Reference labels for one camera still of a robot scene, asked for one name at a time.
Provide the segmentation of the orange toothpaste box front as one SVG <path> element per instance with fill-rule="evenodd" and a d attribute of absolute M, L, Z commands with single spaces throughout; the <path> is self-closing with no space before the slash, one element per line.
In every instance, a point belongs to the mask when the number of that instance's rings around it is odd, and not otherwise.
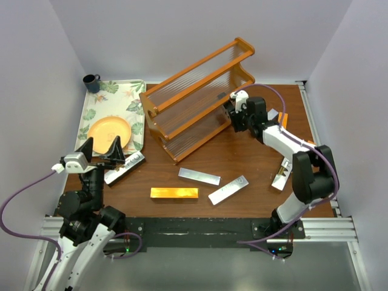
<path fill-rule="evenodd" d="M 195 187 L 152 187 L 151 199 L 198 199 L 199 188 Z"/>

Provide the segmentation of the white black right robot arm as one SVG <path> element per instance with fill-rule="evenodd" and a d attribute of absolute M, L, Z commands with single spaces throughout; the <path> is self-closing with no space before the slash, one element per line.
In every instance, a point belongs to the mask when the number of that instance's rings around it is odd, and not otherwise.
<path fill-rule="evenodd" d="M 288 132 L 282 122 L 269 119 L 262 97 L 249 97 L 245 91 L 232 93 L 224 108 L 234 131 L 249 131 L 292 164 L 292 193 L 270 218 L 271 236 L 284 238 L 306 211 L 338 193 L 340 185 L 332 151 L 326 145 L 305 142 Z"/>

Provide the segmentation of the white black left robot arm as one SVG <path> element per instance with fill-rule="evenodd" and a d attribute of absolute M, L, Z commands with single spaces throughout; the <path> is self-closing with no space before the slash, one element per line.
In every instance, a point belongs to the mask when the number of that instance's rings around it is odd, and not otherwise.
<path fill-rule="evenodd" d="M 77 174 L 81 189 L 63 193 L 57 214 L 63 218 L 56 250 L 37 290 L 79 290 L 87 270 L 112 238 L 125 232 L 125 214 L 104 206 L 104 174 L 125 163 L 121 138 L 114 137 L 108 151 L 92 162 L 93 138 L 63 156 L 54 171 Z"/>

